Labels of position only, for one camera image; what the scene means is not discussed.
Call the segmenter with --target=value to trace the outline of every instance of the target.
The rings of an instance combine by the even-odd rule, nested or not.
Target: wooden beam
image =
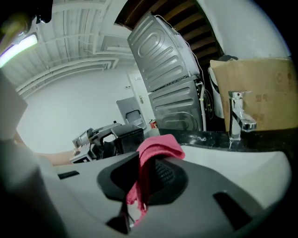
[[[129,15],[127,16],[126,20],[124,21],[125,25],[129,25],[130,20],[133,18],[135,12],[138,10],[138,8],[144,4],[146,0],[140,0],[140,2],[131,10],[131,12],[129,13]]]
[[[122,27],[125,27],[125,28],[129,29],[130,31],[133,30],[133,28],[131,28],[131,27],[127,26],[127,25],[124,25],[122,23],[117,23],[117,24],[120,25],[120,26],[122,26]]]
[[[167,13],[164,16],[164,19],[166,21],[171,20],[174,16],[176,16],[177,14],[179,14],[180,12],[183,12],[184,10],[186,10],[189,7],[192,7],[195,5],[194,1],[186,1],[178,6],[176,6],[173,10],[171,10],[169,13]]]
[[[202,68],[208,67],[208,65],[210,64],[210,60],[217,60],[219,57],[218,56],[212,56],[208,59],[204,59],[204,60],[198,60],[199,64]]]
[[[210,54],[214,54],[214,53],[218,53],[218,50],[215,46],[207,48],[205,50],[202,50],[202,51],[196,53],[196,57],[198,59],[200,59],[202,57],[205,57],[206,55],[210,55]]]
[[[200,19],[203,19],[204,17],[199,14],[199,13],[195,13],[193,15],[191,15],[190,17],[184,19],[183,21],[180,21],[178,24],[174,25],[174,29],[176,29],[176,31],[180,31],[181,29],[187,27],[188,25],[190,25],[191,23],[194,23]]]
[[[169,0],[159,0],[156,4],[154,4],[151,8],[149,8],[148,12],[155,12],[159,9],[163,4],[165,4]]]
[[[195,37],[197,37],[197,36],[199,36],[199,35],[201,35],[205,32],[209,32],[209,31],[211,31],[211,30],[209,29],[209,27],[207,25],[201,26],[201,27],[199,27],[199,28],[197,28],[197,29],[183,35],[183,38],[186,41],[189,41],[190,39],[195,38]]]
[[[214,43],[214,42],[215,42],[215,39],[213,37],[206,37],[206,38],[204,38],[202,40],[197,41],[194,44],[191,44],[190,45],[190,48],[191,48],[192,51],[194,51],[196,49],[199,49],[199,48],[201,48],[203,46],[206,46],[206,45],[211,44],[211,43]]]
[[[159,1],[157,1],[157,3],[155,3],[151,8],[149,8],[149,10],[144,14],[144,15],[146,15],[148,12],[155,12],[155,11],[157,11],[163,4],[165,4],[167,1],[169,1],[169,0],[159,0]],[[139,24],[139,22],[141,21],[141,19],[143,18],[143,16],[138,20],[138,22],[135,24],[135,26],[136,25],[138,25]]]

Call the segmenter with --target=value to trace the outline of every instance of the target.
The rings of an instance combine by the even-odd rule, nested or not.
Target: sink
[[[211,168],[247,191],[264,209],[278,202],[291,181],[283,152],[230,152],[181,146],[185,161]]]

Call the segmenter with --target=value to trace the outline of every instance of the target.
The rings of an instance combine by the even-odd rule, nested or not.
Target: chrome faucet
[[[257,122],[243,110],[243,94],[246,92],[229,91],[230,98],[230,140],[240,140],[241,131],[252,132]]]

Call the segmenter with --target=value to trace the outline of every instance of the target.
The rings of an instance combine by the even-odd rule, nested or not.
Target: white pipe
[[[94,38],[93,38],[93,54],[96,53],[96,48],[97,48],[97,44],[98,44],[98,42],[97,42],[98,41],[98,36],[99,36],[99,33],[101,32],[103,21],[104,21],[104,18],[106,16],[106,14],[107,14],[107,10],[108,10],[110,4],[111,4],[111,0],[106,0],[106,2],[104,4],[104,8],[101,11],[101,13],[99,15],[99,18],[97,20],[96,24],[98,25],[98,28],[96,29],[96,34],[94,35]],[[104,36],[102,36],[100,46],[102,46],[103,38],[104,38]]]
[[[72,65],[72,66],[67,66],[67,67],[58,67],[56,70],[53,71],[44,71],[44,75],[40,76],[38,79],[36,80],[29,80],[26,82],[26,85],[21,87],[18,87],[16,89],[16,91],[19,94],[23,94],[25,91],[29,90],[30,88],[34,87],[35,85],[41,83],[42,81],[45,81],[51,77],[53,77],[54,75],[57,75],[60,72],[67,72],[67,71],[71,71],[73,69],[78,69],[81,67],[86,67],[86,66],[94,66],[94,65],[104,65],[107,64],[108,67],[107,69],[109,69],[111,67],[111,62],[110,61],[97,61],[97,62],[87,62],[87,63],[80,63],[78,65]]]
[[[54,38],[54,39],[50,39],[50,40],[47,40],[47,41],[42,41],[42,42],[39,42],[38,43],[38,46],[42,46],[44,44],[48,44],[48,43],[51,43],[53,41],[56,41],[56,40],[63,40],[63,39],[66,39],[66,38],[74,38],[75,40],[77,40],[77,37],[79,36],[91,36],[91,35],[94,35],[94,33],[86,33],[86,34],[75,34],[75,35],[64,35],[64,36],[61,36],[61,37],[57,37],[57,38]]]
[[[96,57],[96,55],[88,55],[88,56],[92,56],[92,58],[88,58],[88,59],[98,59],[98,60],[100,60],[100,59],[102,59],[102,60],[119,60],[119,58],[118,57],[105,57],[105,58],[98,58],[98,57]],[[63,58],[63,59],[58,59],[58,60],[53,60],[53,61],[44,61],[43,60],[43,62],[45,62],[47,65],[49,65],[49,64],[53,64],[53,63],[55,63],[55,62],[58,62],[58,61],[62,61],[62,60],[69,60],[69,59],[73,59],[73,58],[78,58],[78,57],[86,57],[85,55],[81,55],[81,56],[74,56],[74,57],[68,57],[68,58]]]
[[[131,53],[131,49],[127,48],[127,47],[120,47],[120,46],[108,46],[107,50],[116,50],[116,51],[120,51],[120,52],[124,52],[124,53]]]
[[[99,51],[99,52],[95,52],[95,54],[119,54],[119,55],[133,56],[132,53],[115,52],[115,51]]]
[[[102,33],[103,36],[113,36],[113,37],[119,37],[122,39],[126,39],[127,40],[127,36],[121,36],[121,35],[115,35],[115,34],[109,34],[109,33]]]
[[[201,104],[201,112],[202,112],[202,119],[203,119],[203,131],[206,131],[206,114],[204,108],[204,93],[205,93],[205,86],[202,82],[200,82],[202,89],[200,94],[200,104]]]
[[[69,75],[71,75],[71,74],[74,74],[74,73],[81,73],[81,72],[85,72],[85,71],[91,71],[91,70],[102,70],[102,71],[104,71],[104,68],[101,68],[101,67],[100,67],[100,68],[87,68],[87,69],[81,69],[81,70],[78,70],[78,71],[74,71],[74,72],[69,72],[69,73],[67,73],[67,74],[63,74],[63,75],[61,75],[61,76],[58,76],[58,77],[54,78],[54,79],[53,79],[53,80],[51,80],[51,81],[48,81],[48,82],[46,82],[45,84],[41,85],[40,87],[38,87],[38,88],[34,89],[34,90],[33,90],[33,91],[31,91],[29,94],[27,94],[25,97],[23,97],[23,99],[25,99],[25,98],[29,97],[31,94],[33,94],[33,93],[34,93],[34,92],[36,92],[37,90],[40,90],[42,87],[44,87],[44,86],[48,85],[49,83],[52,83],[52,82],[56,81],[57,79],[60,79],[60,78],[63,78],[63,77],[69,76]]]
[[[16,91],[20,91],[21,89],[23,89],[24,87],[28,86],[29,84],[31,84],[32,82],[40,79],[41,77],[47,75],[48,73],[51,73],[53,71],[59,70],[61,68],[64,67],[68,67],[68,66],[73,66],[73,65],[78,65],[81,63],[87,63],[87,62],[98,62],[100,64],[108,64],[108,69],[111,67],[111,62],[108,60],[114,60],[114,64],[112,66],[112,68],[115,68],[116,64],[119,61],[119,58],[117,57],[105,57],[105,58],[88,58],[88,59],[81,59],[81,60],[76,60],[76,61],[71,61],[69,63],[63,64],[63,65],[59,65],[59,66],[55,66],[50,68],[50,70],[45,70],[37,75],[35,75],[34,77],[32,77],[31,79],[27,80],[25,83],[21,84],[20,86],[17,87]]]

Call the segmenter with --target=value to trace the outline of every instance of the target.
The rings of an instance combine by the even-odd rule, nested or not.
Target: fluorescent light
[[[16,56],[18,53],[26,50],[27,48],[35,45],[37,43],[36,35],[30,35],[17,45],[10,47],[0,56],[0,68],[2,68],[12,57]]]

